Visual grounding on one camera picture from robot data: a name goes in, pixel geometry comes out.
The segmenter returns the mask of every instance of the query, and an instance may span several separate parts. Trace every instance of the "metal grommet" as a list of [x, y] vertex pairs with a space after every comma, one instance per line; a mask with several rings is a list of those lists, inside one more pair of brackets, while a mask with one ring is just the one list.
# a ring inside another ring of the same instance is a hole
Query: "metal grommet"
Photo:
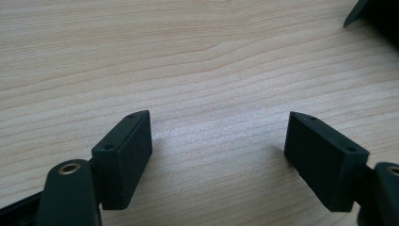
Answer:
[[68, 175], [68, 174], [71, 174], [71, 173], [74, 173], [74, 172], [78, 171], [79, 169], [80, 169], [80, 164], [78, 164], [78, 163], [70, 163], [70, 164], [67, 164], [67, 165], [61, 167], [58, 170], [58, 173], [61, 174], [61, 175]]
[[387, 170], [395, 176], [399, 176], [399, 168], [395, 166], [387, 166]]

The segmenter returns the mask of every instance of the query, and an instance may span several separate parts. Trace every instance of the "table surface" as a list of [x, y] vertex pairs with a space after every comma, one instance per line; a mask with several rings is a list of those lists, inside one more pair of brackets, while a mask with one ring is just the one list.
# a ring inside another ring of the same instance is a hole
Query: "table surface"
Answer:
[[125, 115], [152, 114], [153, 155], [104, 225], [356, 225], [283, 155], [290, 111], [399, 163], [399, 54], [356, 0], [0, 3], [0, 207]]

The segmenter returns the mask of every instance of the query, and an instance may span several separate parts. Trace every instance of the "screw hole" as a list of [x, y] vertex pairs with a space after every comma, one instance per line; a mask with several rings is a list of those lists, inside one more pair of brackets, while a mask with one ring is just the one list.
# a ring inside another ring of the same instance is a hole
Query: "screw hole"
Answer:
[[107, 144], [107, 145], [104, 146], [104, 148], [105, 148], [106, 150], [111, 150], [111, 149], [114, 149], [114, 145], [112, 145], [112, 144]]
[[78, 171], [79, 169], [80, 169], [80, 164], [71, 163], [71, 164], [65, 165], [62, 168], [60, 168], [58, 170], [58, 173], [62, 174], [62, 175], [68, 175], [68, 174]]
[[397, 167], [388, 166], [388, 171], [395, 176], [399, 176], [399, 168]]
[[349, 151], [349, 152], [355, 152], [355, 151], [356, 151], [356, 148], [347, 147], [346, 150]]

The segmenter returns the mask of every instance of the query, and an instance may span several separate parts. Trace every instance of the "black object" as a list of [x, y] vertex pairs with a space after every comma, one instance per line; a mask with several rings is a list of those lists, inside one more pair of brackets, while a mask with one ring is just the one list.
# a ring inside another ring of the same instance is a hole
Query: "black object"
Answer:
[[0, 210], [0, 225], [102, 225], [99, 204], [125, 209], [152, 154], [149, 111], [126, 116], [93, 149], [89, 161], [53, 167], [44, 190]]
[[399, 1], [397, 0], [359, 0], [349, 13], [344, 26], [348, 26], [358, 18], [364, 18], [376, 28], [380, 34], [399, 47]]
[[357, 143], [313, 116], [291, 112], [284, 154], [332, 212], [360, 206], [359, 225], [399, 225], [399, 165], [367, 167]]

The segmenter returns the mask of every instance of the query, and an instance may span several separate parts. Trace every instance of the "metal ring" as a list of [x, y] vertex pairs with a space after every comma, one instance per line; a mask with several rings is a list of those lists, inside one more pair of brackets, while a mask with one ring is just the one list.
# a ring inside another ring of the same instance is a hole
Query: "metal ring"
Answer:
[[78, 171], [79, 169], [80, 169], [80, 164], [78, 164], [78, 163], [70, 163], [70, 164], [67, 164], [67, 165], [61, 167], [58, 170], [58, 173], [61, 174], [61, 175], [68, 175], [68, 174], [71, 174], [71, 173], [74, 173], [74, 172]]

